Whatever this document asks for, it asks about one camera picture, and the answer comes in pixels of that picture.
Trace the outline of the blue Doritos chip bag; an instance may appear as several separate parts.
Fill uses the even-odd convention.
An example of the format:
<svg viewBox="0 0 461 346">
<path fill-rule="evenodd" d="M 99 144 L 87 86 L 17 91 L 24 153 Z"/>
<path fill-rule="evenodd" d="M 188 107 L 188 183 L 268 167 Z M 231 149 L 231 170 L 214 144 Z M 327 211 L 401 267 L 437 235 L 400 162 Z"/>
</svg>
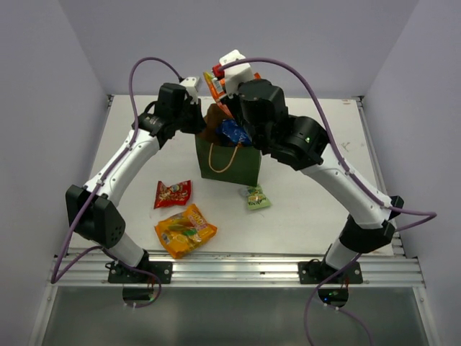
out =
<svg viewBox="0 0 461 346">
<path fill-rule="evenodd" d="M 247 133 L 234 119 L 225 119 L 215 129 L 215 133 L 220 139 L 222 146 L 252 146 Z"/>
</svg>

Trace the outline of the orange candy packet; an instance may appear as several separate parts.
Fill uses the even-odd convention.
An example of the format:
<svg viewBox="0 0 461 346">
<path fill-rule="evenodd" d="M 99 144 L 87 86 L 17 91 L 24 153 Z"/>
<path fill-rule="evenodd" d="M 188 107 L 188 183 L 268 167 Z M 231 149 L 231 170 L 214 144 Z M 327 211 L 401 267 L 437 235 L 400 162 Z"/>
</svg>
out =
<svg viewBox="0 0 461 346">
<path fill-rule="evenodd" d="M 237 91 L 238 85 L 253 79 L 260 79 L 259 73 L 242 72 L 232 74 L 229 77 L 218 79 L 209 72 L 204 72 L 206 85 L 215 104 L 228 116 L 233 117 L 228 106 L 225 104 Z"/>
</svg>

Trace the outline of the green paper bag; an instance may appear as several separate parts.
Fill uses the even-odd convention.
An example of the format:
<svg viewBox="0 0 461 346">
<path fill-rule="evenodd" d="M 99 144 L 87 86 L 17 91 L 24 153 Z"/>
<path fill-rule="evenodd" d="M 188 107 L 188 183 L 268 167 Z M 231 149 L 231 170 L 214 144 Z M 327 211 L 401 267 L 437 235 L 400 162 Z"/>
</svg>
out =
<svg viewBox="0 0 461 346">
<path fill-rule="evenodd" d="M 252 146 L 222 146 L 215 129 L 226 115 L 216 104 L 211 104 L 204 120 L 206 129 L 195 136 L 195 148 L 201 177 L 255 187 L 259 182 L 261 153 Z"/>
</svg>

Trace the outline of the yellow mango candy bag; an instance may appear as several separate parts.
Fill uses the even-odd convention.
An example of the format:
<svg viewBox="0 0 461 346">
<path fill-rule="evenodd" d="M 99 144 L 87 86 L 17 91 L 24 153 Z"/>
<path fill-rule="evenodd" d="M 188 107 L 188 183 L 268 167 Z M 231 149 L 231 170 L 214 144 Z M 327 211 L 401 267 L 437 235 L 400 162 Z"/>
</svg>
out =
<svg viewBox="0 0 461 346">
<path fill-rule="evenodd" d="M 216 226 L 205 219 L 195 204 L 155 226 L 158 240 L 174 259 L 181 259 L 208 243 L 217 230 Z"/>
</svg>

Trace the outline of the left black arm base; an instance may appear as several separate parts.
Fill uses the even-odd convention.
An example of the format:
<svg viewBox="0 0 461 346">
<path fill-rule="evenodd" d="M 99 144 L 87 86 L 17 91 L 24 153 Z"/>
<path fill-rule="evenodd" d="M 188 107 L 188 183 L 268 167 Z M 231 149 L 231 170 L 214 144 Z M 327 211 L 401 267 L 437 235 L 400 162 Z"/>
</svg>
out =
<svg viewBox="0 0 461 346">
<path fill-rule="evenodd" d="M 169 284 L 173 274 L 173 263 L 167 261 L 149 262 L 142 269 L 128 269 L 118 262 L 105 264 L 109 270 L 107 281 L 112 284 Z"/>
</svg>

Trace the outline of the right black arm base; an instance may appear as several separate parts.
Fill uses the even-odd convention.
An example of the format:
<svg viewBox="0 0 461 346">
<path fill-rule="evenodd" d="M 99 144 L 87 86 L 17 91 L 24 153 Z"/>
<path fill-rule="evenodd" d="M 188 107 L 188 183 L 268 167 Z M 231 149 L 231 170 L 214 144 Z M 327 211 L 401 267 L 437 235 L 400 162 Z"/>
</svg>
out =
<svg viewBox="0 0 461 346">
<path fill-rule="evenodd" d="M 300 284 L 317 285 L 326 278 L 333 276 L 327 284 L 362 284 L 362 270 L 360 264 L 354 262 L 348 264 L 344 270 L 339 270 L 328 266 L 324 260 L 311 259 L 307 262 L 298 262 L 297 273 Z"/>
</svg>

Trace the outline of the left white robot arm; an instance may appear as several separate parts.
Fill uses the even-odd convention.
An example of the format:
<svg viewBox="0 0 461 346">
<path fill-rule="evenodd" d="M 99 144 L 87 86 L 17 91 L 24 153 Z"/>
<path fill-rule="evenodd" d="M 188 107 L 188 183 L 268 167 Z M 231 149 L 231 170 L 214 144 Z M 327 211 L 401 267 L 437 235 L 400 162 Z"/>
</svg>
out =
<svg viewBox="0 0 461 346">
<path fill-rule="evenodd" d="M 83 187 L 72 185 L 66 192 L 73 231 L 124 262 L 124 274 L 134 283 L 148 278 L 150 266 L 143 261 L 144 249 L 126 234 L 126 223 L 117 207 L 145 163 L 177 131 L 198 134 L 205 129 L 198 97 L 200 83 L 200 78 L 189 76 L 178 84 L 163 84 L 157 99 L 137 116 L 125 141 L 106 165 Z"/>
</svg>

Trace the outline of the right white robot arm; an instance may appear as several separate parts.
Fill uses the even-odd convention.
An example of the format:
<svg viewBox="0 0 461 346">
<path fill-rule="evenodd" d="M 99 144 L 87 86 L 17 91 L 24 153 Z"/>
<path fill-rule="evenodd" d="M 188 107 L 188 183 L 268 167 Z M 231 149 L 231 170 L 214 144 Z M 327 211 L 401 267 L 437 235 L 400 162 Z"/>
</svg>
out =
<svg viewBox="0 0 461 346">
<path fill-rule="evenodd" d="M 367 180 L 359 187 L 356 175 L 339 161 L 327 131 L 313 118 L 290 115 L 282 89 L 266 79 L 238 85 L 230 109 L 252 144 L 263 155 L 316 181 L 349 215 L 321 265 L 324 280 L 337 283 L 346 275 L 346 265 L 358 254 L 367 254 L 389 244 L 397 216 L 391 208 L 403 199 L 376 190 Z"/>
</svg>

